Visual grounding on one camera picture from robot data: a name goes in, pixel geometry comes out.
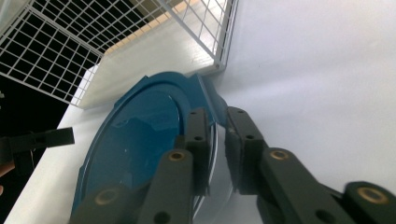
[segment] wire mesh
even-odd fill
[[[78,105],[104,55],[169,19],[224,63],[233,2],[33,0],[0,36],[0,75]]]

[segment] white table surface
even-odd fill
[[[396,2],[240,1],[228,67],[212,77],[268,144],[293,151],[323,184],[366,180],[396,193]],[[66,223],[78,168],[112,104],[69,106],[76,144],[49,148],[6,223]],[[234,196],[216,223],[259,223]]]

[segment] blue lid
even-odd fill
[[[205,108],[210,124],[225,124],[226,104],[207,79],[165,72],[140,80],[115,103],[94,137],[79,170],[73,211],[102,186],[136,189],[147,183],[197,107]]]

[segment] blue plastic container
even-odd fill
[[[79,170],[72,213],[103,186],[136,189],[150,181],[162,154],[184,134],[191,110],[204,107],[210,124],[224,126],[226,106],[204,77],[144,77],[115,103],[94,137]]]

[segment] blue curved edge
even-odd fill
[[[93,138],[85,161],[78,172],[78,182],[76,185],[72,214],[85,197],[87,178],[90,175],[92,161],[94,161],[95,153],[97,153],[98,148],[103,144],[102,140],[105,138],[106,133],[108,134],[108,128],[110,128],[111,125],[114,126],[114,124],[112,124],[114,119],[121,114],[122,110],[126,108],[125,106],[130,105],[133,100],[136,101],[136,99],[149,95],[156,97],[156,94],[168,95],[170,100],[175,103],[177,111],[179,111],[178,125],[180,127],[177,128],[178,134],[184,133],[188,114],[191,110],[198,107],[205,108],[210,125],[218,123],[225,126],[227,105],[217,94],[213,84],[208,78],[199,75],[184,77],[176,72],[163,72],[152,77],[143,77],[114,104],[114,108],[106,117],[96,136]]]

